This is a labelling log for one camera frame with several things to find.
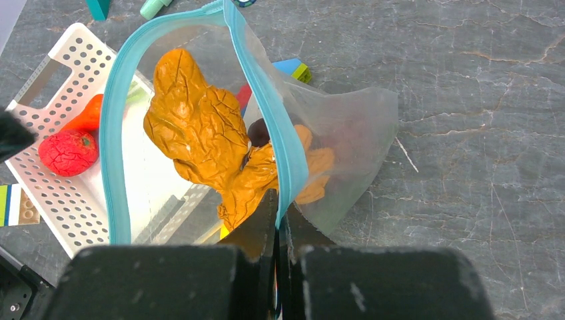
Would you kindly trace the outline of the orange crinkled ginger root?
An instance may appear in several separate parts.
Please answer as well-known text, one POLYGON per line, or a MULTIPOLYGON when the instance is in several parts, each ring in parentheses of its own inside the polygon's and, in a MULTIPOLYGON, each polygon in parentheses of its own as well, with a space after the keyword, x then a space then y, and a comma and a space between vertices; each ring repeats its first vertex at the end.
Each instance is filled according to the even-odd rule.
POLYGON ((183 179, 221 195, 219 218, 236 229, 279 187, 273 144, 252 144, 237 98, 207 83, 186 49, 160 58, 153 85, 145 133, 183 179))

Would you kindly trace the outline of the dark red apple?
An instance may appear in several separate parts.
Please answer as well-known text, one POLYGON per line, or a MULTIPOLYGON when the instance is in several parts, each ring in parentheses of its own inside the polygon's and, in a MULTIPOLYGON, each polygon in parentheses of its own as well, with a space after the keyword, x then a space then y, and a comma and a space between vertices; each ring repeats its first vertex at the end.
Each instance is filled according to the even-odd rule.
POLYGON ((263 118, 256 120, 249 126, 247 135, 253 147, 262 147, 270 141, 269 131, 263 118))

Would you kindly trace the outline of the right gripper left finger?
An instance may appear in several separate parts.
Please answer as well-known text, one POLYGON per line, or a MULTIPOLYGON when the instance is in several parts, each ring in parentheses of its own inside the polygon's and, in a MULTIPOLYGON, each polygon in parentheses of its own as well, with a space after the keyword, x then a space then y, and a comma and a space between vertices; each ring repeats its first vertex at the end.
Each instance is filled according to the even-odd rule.
POLYGON ((212 245, 113 245, 81 250, 43 319, 276 319, 279 201, 212 245))

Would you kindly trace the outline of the yellow lemon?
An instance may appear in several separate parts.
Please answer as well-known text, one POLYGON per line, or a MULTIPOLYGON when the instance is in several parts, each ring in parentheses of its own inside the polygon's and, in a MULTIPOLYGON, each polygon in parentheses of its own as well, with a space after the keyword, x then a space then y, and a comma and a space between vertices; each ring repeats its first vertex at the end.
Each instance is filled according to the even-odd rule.
POLYGON ((227 229, 227 227, 225 225, 221 225, 220 240, 224 239, 229 233, 230 231, 227 229))

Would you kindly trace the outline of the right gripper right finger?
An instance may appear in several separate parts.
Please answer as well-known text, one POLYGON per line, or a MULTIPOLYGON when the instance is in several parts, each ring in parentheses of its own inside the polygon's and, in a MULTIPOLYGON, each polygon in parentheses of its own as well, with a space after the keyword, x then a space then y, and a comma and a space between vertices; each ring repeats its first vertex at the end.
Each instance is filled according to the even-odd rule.
POLYGON ((493 319, 471 261, 443 247, 343 247, 295 207, 279 230, 283 319, 493 319))

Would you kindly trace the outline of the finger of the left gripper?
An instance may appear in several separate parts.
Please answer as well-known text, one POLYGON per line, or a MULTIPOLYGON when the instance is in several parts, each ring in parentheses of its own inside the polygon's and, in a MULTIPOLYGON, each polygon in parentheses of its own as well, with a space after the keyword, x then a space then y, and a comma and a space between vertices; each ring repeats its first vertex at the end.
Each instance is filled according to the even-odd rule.
POLYGON ((1 162, 4 162, 26 148, 37 138, 20 120, 8 111, 1 112, 1 162))

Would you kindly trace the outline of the clear zip top bag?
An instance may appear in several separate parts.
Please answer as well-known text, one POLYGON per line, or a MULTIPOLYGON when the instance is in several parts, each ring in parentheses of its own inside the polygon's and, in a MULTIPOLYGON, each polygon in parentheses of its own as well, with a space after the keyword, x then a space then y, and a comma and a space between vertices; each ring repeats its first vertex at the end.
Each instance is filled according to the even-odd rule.
POLYGON ((187 41, 209 33, 208 43, 199 45, 212 63, 225 63, 230 71, 221 77, 244 77, 253 92, 245 116, 260 113, 274 132, 275 158, 282 171, 279 209, 298 201, 300 187, 314 184, 317 174, 306 168, 306 155, 298 147, 293 123, 302 123, 332 148, 337 164, 328 171, 329 186, 323 199, 301 205, 301 213, 323 233, 332 233, 348 210, 376 177, 398 132, 398 96, 369 87, 328 94, 301 83, 275 68, 266 51, 237 6, 230 1, 213 1, 199 9, 165 15, 138 28, 121 47, 109 73, 101 111, 99 142, 101 173, 109 240, 129 245, 146 227, 136 224, 136 209, 127 194, 124 174, 126 142, 138 142, 140 129, 123 129, 128 107, 127 94, 139 69, 154 67, 157 51, 178 44, 176 35, 187 41))

